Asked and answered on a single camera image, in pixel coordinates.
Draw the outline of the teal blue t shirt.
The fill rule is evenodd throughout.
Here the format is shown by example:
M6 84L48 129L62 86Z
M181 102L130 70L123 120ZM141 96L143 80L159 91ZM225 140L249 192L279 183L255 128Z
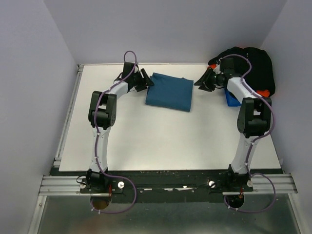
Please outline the teal blue t shirt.
M148 88L145 104L184 112L191 111L194 85L192 80L159 73L153 73L151 80L154 85Z

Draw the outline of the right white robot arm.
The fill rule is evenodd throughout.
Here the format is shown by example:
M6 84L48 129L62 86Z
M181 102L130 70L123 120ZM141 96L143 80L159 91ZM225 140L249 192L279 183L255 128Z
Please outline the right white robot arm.
M230 54L219 59L215 68L208 67L201 78L194 83L200 90L212 92L224 88L234 95L240 103L237 117L239 143L233 161L220 185L212 188L234 192L251 180L250 165L260 139L268 136L271 130L272 102L253 90L246 82L246 73L236 72L234 58Z

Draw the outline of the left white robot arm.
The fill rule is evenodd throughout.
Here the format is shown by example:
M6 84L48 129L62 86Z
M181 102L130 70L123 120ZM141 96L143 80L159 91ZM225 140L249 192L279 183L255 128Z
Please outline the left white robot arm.
M109 188L112 178L107 176L107 148L111 128L117 118L117 101L132 89L146 90L154 83L144 69L136 62L125 62L123 71L108 90L93 91L89 106L88 120L93 130L93 152L91 164L86 174L86 187L98 193Z

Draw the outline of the blue plastic bin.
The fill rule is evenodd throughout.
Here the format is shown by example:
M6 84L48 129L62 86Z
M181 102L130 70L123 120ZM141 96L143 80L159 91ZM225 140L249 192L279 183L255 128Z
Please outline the blue plastic bin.
M236 99L236 97L231 94L227 89L224 89L226 102L229 107L239 107L241 106L240 102Z

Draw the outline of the black t shirt pile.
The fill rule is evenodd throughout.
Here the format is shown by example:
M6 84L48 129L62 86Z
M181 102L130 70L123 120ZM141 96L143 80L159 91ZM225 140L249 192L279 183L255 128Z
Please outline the black t shirt pile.
M220 58L227 55L241 55L244 58L233 56L234 69L237 74L243 75L245 82L255 91L269 90L271 97L275 94L275 81L273 77L273 65L270 56L265 50L255 47L232 47L210 59L208 65L212 65Z

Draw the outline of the orange t shirt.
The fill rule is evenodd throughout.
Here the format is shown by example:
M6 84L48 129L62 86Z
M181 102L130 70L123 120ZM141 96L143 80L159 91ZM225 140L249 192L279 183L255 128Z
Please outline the orange t shirt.
M207 67L207 69L215 69L216 67L217 67L216 64L212 64L212 65L209 65ZM267 89L266 90L257 90L256 92L258 94L262 95L263 97L266 97L266 98L268 98L270 96L270 91Z

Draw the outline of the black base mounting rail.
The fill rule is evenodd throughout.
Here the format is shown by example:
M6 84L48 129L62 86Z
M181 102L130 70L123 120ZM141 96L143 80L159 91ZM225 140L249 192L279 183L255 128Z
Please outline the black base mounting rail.
M253 191L248 174L229 170L87 171L80 193L110 198L113 203L180 203L223 201Z

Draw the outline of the aluminium table edge rail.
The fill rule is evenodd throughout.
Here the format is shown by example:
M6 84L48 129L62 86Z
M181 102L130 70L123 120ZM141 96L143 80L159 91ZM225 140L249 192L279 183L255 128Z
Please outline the aluminium table edge rail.
M51 167L50 167L49 171L47 173L43 174L41 183L43 182L43 179L45 177L50 175L51 170L54 168L55 162L61 161L60 155L61 155L61 152L63 149L63 142L67 136L68 126L69 126L71 115L72 115L72 108L73 108L74 102L76 100L78 86L80 83L80 79L81 79L81 75L83 72L84 65L78 64L77 67L78 67L78 69L76 72L75 83L74 83L73 90L71 92L70 102L69 102L69 105L67 108L67 113L66 113L64 124L63 124L61 136L60 136L59 141L58 141L57 151L55 153L55 156L53 158L52 163L50 164ZM28 234L37 234L39 232L40 223L41 223L41 220L42 220L42 217L44 214L46 201L47 201L47 195L42 195L40 192L38 192L38 197L37 197L35 209L34 209L33 216L32 216L30 226L28 229Z

